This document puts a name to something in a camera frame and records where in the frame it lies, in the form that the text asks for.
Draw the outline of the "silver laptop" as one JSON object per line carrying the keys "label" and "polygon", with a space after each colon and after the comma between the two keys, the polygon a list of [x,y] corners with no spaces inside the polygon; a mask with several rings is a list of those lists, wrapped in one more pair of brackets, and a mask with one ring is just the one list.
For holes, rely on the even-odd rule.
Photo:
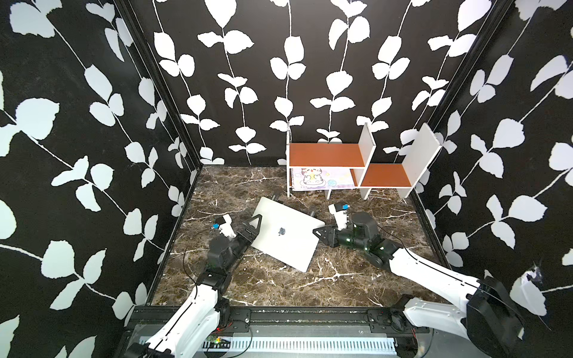
{"label": "silver laptop", "polygon": [[255,214],[262,220],[252,247],[306,272],[319,242],[313,230],[324,227],[325,222],[269,198],[261,198]]}

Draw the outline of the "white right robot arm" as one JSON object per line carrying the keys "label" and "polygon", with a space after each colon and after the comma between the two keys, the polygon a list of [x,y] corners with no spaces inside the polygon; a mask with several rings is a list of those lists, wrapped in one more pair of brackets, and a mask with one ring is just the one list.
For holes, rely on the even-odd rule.
{"label": "white right robot arm", "polygon": [[522,339],[522,316],[499,280],[460,274],[413,253],[368,213],[355,213],[345,222],[315,228],[313,234],[332,248],[357,250],[374,267],[445,299],[443,304],[407,299],[401,311],[411,325],[464,338],[489,357],[510,357]]}

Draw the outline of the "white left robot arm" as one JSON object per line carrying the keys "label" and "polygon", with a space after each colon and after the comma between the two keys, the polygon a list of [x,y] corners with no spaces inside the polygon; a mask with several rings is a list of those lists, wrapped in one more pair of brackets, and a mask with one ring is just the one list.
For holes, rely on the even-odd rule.
{"label": "white left robot arm", "polygon": [[245,251],[261,232],[263,216],[257,214],[234,232],[225,217],[214,228],[204,271],[195,280],[195,291],[175,314],[144,343],[132,343],[123,357],[193,357],[207,337],[231,324],[229,301],[224,295]]}

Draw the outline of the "black folding laptop stand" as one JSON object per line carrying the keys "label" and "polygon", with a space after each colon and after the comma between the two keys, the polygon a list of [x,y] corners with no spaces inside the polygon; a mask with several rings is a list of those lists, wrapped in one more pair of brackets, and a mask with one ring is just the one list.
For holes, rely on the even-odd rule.
{"label": "black folding laptop stand", "polygon": [[[271,200],[276,201],[279,204],[284,204],[284,202],[280,200],[280,197],[281,197],[280,192],[274,192],[272,194]],[[317,209],[315,207],[308,207],[304,213],[313,218],[317,217]]]}

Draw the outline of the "pastel cartoon children's book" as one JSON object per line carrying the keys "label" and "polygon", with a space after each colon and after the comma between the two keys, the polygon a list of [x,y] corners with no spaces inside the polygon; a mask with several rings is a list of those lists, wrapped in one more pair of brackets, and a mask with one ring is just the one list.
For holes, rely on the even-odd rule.
{"label": "pastel cartoon children's book", "polygon": [[295,191],[355,187],[351,170],[344,168],[294,168],[291,169],[291,179],[291,187]]}

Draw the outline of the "white shelf with orange boards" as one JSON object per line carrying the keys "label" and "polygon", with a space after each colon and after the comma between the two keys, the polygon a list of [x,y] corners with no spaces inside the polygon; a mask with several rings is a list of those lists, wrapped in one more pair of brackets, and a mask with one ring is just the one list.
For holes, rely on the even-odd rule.
{"label": "white shelf with orange boards", "polygon": [[343,170],[350,175],[348,189],[359,189],[367,199],[372,189],[396,189],[400,198],[407,198],[422,178],[440,149],[440,142],[428,125],[415,132],[414,140],[401,163],[373,163],[376,142],[371,125],[363,126],[357,143],[286,143],[286,191],[302,191],[304,177],[321,177],[320,185],[306,190],[325,190],[331,195],[325,173]]}

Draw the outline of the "black base rail with strip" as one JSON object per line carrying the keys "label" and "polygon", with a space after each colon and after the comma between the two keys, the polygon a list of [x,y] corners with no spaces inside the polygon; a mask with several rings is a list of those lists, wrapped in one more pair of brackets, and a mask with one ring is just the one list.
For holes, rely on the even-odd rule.
{"label": "black base rail with strip", "polygon": [[196,357],[483,357],[470,341],[383,307],[231,307]]}

